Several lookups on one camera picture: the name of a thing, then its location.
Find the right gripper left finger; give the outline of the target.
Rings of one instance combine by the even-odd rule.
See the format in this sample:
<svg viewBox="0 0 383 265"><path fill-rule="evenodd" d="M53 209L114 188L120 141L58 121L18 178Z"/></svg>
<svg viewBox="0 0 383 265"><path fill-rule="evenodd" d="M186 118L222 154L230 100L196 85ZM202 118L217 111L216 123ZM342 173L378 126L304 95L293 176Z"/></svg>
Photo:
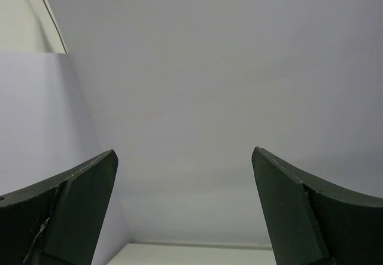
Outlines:
<svg viewBox="0 0 383 265"><path fill-rule="evenodd" d="M91 264L118 168L114 150L1 196L1 264Z"/></svg>

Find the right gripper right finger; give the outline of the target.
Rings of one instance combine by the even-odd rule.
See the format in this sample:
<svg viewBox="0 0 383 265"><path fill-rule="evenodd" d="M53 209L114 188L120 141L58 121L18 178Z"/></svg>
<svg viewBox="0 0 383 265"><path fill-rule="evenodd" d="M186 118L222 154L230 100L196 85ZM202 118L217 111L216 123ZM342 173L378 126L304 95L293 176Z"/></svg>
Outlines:
<svg viewBox="0 0 383 265"><path fill-rule="evenodd" d="M382 264L382 199L255 147L254 178L277 264Z"/></svg>

